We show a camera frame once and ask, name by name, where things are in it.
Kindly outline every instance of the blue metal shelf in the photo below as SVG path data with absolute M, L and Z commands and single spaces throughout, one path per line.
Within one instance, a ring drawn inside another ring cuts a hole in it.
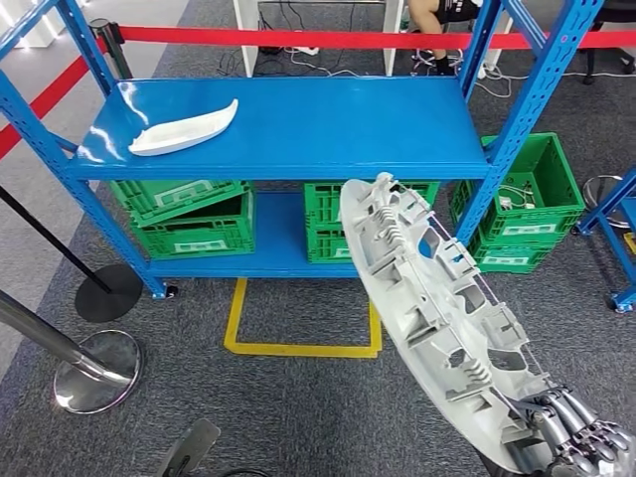
M 303 194 L 261 192 L 256 200 L 256 252 L 244 255 L 151 260 L 164 277 L 330 278 L 358 276 L 351 263 L 309 263 Z
M 0 38 L 0 59 L 55 7 L 106 97 L 73 145 L 52 135 L 0 71 L 0 109 L 138 273 L 153 296 L 167 276 L 355 276 L 352 265 L 306 259 L 302 198 L 259 197 L 257 252 L 236 257 L 146 262 L 87 184 L 100 180 L 373 178 L 481 179 L 457 229 L 467 242 L 601 8 L 601 0 L 564 0 L 545 37 L 522 0 L 484 0 L 458 78 L 142 79 L 118 81 L 75 0 L 41 0 Z M 467 107 L 502 9 L 508 10 L 536 60 L 495 141 L 482 149 Z M 148 126 L 239 101 L 225 132 L 164 156 L 134 157 L 128 146 Z M 625 215 L 633 218 L 632 203 Z
M 615 210 L 622 212 L 631 232 L 636 232 L 636 167 L 628 171 L 600 204 L 583 217 L 577 228 L 585 236 L 591 234 L 591 230 L 597 225 L 605 232 L 607 241 L 630 282 L 627 289 L 613 294 L 612 301 L 616 311 L 633 311 L 636 308 L 636 259 L 627 252 L 622 239 L 607 219 L 608 215 Z
M 77 179 L 483 178 L 489 169 L 455 78 L 143 79 L 106 98 L 66 170 Z M 238 99 L 232 124 L 157 157 L 128 146 L 157 123 Z
M 632 231 L 636 231 L 636 197 L 626 197 L 619 207 Z

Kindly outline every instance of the green plastic crate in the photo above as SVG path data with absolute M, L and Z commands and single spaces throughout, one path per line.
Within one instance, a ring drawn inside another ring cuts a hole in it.
M 494 137 L 484 137 L 486 144 Z M 493 244 L 545 243 L 563 239 L 585 209 L 573 172 L 557 134 L 530 134 L 502 185 L 533 192 L 535 209 L 503 210 L 499 196 L 510 197 L 515 203 L 522 198 L 511 191 L 499 190 L 481 219 L 480 229 Z M 450 201 L 450 213 L 457 221 L 471 197 L 474 183 L 459 182 Z
M 403 184 L 417 191 L 432 205 L 440 188 L 439 182 L 405 181 Z M 341 182 L 307 182 L 305 190 L 305 216 L 308 227 L 336 227 L 340 211 Z
M 555 248 L 551 244 L 492 245 L 483 239 L 478 231 L 467 248 L 481 271 L 530 273 Z
M 229 255 L 254 251 L 251 191 L 133 232 L 152 258 Z
M 307 229 L 307 258 L 312 263 L 351 261 L 342 227 Z
M 111 181 L 110 188 L 140 227 L 151 226 L 249 189 L 247 181 Z

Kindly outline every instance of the white table leg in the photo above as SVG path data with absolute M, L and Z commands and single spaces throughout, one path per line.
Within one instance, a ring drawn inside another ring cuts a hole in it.
M 398 33 L 400 31 L 400 19 L 404 0 L 386 0 L 384 8 L 384 33 Z M 384 49 L 384 68 L 387 77 L 393 75 L 393 65 L 395 63 L 395 49 Z
M 234 14 L 236 15 L 236 26 L 239 30 L 258 30 L 259 13 L 257 0 L 232 0 Z M 258 56 L 258 47 L 241 47 L 243 53 L 243 64 L 245 74 L 252 78 Z

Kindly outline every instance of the blue shelf post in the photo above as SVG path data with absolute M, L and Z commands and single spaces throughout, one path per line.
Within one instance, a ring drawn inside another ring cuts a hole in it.
M 600 204 L 583 217 L 576 228 L 584 236 L 600 225 L 605 232 L 614 254 L 618 258 L 630 285 L 626 290 L 612 295 L 616 311 L 633 311 L 636 306 L 636 264 L 625 249 L 625 245 L 612 228 L 607 216 L 614 210 L 622 212 L 631 232 L 636 233 L 636 167 L 631 168 Z
M 110 93 L 115 86 L 114 77 L 107 68 L 97 43 L 84 21 L 84 17 L 73 0 L 45 0 L 35 5 L 0 38 L 0 59 L 9 53 L 22 36 L 35 26 L 41 16 L 53 6 L 58 7 L 102 91 L 104 94 Z M 63 148 L 72 149 L 75 145 L 48 131 L 2 72 L 0 72 L 0 110 L 64 185 L 69 194 L 78 201 L 84 212 L 93 219 L 97 227 L 105 234 L 115 250 L 143 280 L 154 297 L 165 297 L 166 285 L 151 273 L 143 256 L 128 240 L 108 211 L 104 209 L 88 187 L 87 181 L 74 179 L 66 172 L 68 159 L 63 152 L 60 143 Z
M 491 1 L 499 3 L 500 0 Z M 501 181 L 532 131 L 603 1 L 567 0 L 550 37 L 545 40 L 542 38 L 542 33 L 539 35 L 536 31 L 534 20 L 521 0 L 505 0 L 503 4 L 512 12 L 511 16 L 518 22 L 521 32 L 529 38 L 533 51 L 540 50 L 540 53 L 499 135 L 486 146 L 487 157 L 493 167 L 477 187 L 457 224 L 455 234 L 463 243 L 470 240 L 493 197 L 496 197 Z M 491 15 L 492 9 L 491 5 L 480 13 L 480 17 Z

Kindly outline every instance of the crate label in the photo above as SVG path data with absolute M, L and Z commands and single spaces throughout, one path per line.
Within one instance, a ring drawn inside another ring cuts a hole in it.
M 336 248 L 333 258 L 351 258 L 351 253 L 349 251 L 349 247 Z
M 486 256 L 481 263 L 484 265 L 527 265 L 530 256 Z
M 189 251 L 214 251 L 226 250 L 225 240 L 191 241 L 188 243 L 175 243 L 177 253 L 187 253 Z
M 543 224 L 542 226 L 515 226 L 503 230 L 505 236 L 525 236 L 533 234 L 552 234 L 557 231 L 557 224 Z
M 164 207 L 169 204 L 174 204 L 177 202 L 184 201 L 186 199 L 195 197 L 198 194 L 198 192 L 196 190 L 197 186 L 203 186 L 203 188 L 207 191 L 212 190 L 212 184 L 210 181 L 194 181 L 190 182 L 189 184 L 176 187 L 174 189 L 171 189 L 169 191 L 155 194 L 155 202 L 157 203 L 158 207 Z

